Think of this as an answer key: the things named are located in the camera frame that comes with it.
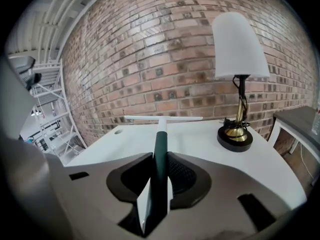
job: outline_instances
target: gray tabletop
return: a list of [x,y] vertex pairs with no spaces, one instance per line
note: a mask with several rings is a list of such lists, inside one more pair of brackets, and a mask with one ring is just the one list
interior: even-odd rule
[[311,131],[316,116],[315,109],[309,106],[303,106],[279,111],[274,113],[273,116],[302,134],[320,151],[320,136],[315,135]]

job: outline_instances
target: lamp cord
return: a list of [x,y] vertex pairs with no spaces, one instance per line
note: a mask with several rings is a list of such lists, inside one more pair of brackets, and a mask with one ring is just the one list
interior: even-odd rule
[[312,174],[311,174],[310,171],[308,170],[308,167],[306,166],[305,161],[304,161],[304,158],[303,158],[303,156],[302,156],[302,144],[301,144],[301,142],[300,142],[300,155],[301,155],[301,160],[302,160],[302,163],[303,163],[306,171],[308,172],[308,174],[310,175],[310,177],[312,178],[312,180],[314,180],[315,178],[312,176]]
[[[233,77],[232,79],[232,82],[234,84],[234,86],[239,90],[239,86],[235,83],[235,76]],[[242,136],[245,136],[247,134],[247,127],[250,126],[250,123],[249,122],[244,122],[244,120],[247,119],[247,109],[248,109],[248,102],[247,102],[247,98],[246,96],[242,97],[241,94],[240,94],[240,91],[238,92],[239,93],[239,98],[240,98],[240,101],[241,101],[241,105],[243,107],[243,114],[242,114],[242,118],[240,120],[240,122],[236,122],[235,120],[229,120],[229,119],[224,119],[224,124],[230,128],[230,129],[239,129],[239,128],[243,128],[243,134],[242,135],[238,135],[238,136],[229,136],[229,138],[231,139],[235,139],[235,138],[240,138]]]

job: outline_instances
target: black lamp base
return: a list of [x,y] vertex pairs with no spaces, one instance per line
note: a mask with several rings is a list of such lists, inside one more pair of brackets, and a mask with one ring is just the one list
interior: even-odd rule
[[235,141],[226,134],[227,129],[228,127],[222,126],[218,130],[216,138],[218,142],[221,144],[221,146],[233,152],[244,152],[250,148],[254,138],[252,137],[249,131],[246,132],[247,137],[244,141]]

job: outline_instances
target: white scaffolding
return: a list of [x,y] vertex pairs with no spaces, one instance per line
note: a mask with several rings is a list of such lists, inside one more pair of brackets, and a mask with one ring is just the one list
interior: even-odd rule
[[[36,99],[33,112],[43,136],[43,140],[48,147],[47,152],[58,156],[63,164],[67,164],[72,158],[84,150],[77,144],[71,144],[71,142],[74,143],[74,141],[72,141],[74,137],[79,138],[85,149],[88,146],[80,135],[71,115],[63,79],[63,62],[61,60],[60,63],[36,64],[33,66],[32,70],[34,73],[41,73],[42,75],[41,81],[32,88],[31,94]],[[58,99],[63,102],[66,112],[56,114],[54,117],[46,119],[42,106],[48,103],[57,102]],[[53,129],[51,132],[46,131],[48,126],[62,118],[69,118],[69,121],[71,122],[70,130],[61,133],[62,127],[59,127]]]

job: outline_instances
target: desk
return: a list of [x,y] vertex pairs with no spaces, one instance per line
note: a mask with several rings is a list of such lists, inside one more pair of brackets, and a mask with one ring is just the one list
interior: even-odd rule
[[[236,153],[223,148],[217,140],[219,120],[168,123],[168,150],[218,164],[248,174],[282,198],[294,209],[307,198],[296,175],[255,130],[249,150]],[[154,151],[157,125],[119,125],[75,157],[67,167],[97,164]]]
[[320,163],[320,136],[311,131],[316,110],[309,106],[303,106],[276,112],[273,116],[275,117],[275,122],[268,143],[273,147],[280,130],[284,129],[295,138],[290,153],[294,151],[298,142],[300,142]]

